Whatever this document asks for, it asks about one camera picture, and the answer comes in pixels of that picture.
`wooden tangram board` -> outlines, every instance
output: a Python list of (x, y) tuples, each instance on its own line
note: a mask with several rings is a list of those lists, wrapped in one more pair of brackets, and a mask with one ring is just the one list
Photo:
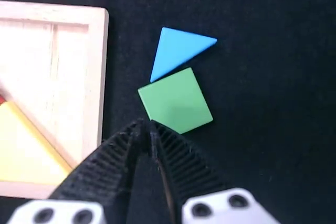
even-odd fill
[(101, 142), (107, 32), (103, 8), (0, 1), (2, 93), (71, 167)]

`green tangram piece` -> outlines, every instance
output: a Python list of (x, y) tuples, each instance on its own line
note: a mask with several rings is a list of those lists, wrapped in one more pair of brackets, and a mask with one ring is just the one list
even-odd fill
[(213, 120), (191, 68), (142, 87), (138, 92), (148, 117), (180, 134)]

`yellow triangle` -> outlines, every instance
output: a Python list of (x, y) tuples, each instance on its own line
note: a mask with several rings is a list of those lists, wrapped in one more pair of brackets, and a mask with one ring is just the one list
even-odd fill
[(0, 180), (58, 185), (71, 167), (12, 102), (0, 105)]

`black fabric surface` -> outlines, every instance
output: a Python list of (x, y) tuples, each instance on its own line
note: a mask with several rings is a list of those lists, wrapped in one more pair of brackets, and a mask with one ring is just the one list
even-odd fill
[[(281, 223), (335, 222), (336, 0), (13, 1), (109, 11), (104, 138), (146, 117), (137, 89), (149, 83), (162, 26), (218, 38), (180, 68), (193, 68), (214, 117), (186, 136)], [(128, 223), (169, 223), (146, 162)], [(13, 202), (1, 199), (2, 222)]]

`blue tangram piece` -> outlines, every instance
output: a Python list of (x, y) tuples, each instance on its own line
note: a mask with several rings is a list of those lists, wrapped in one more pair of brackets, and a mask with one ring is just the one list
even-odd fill
[(163, 27), (156, 51), (151, 82), (192, 59), (217, 39)]

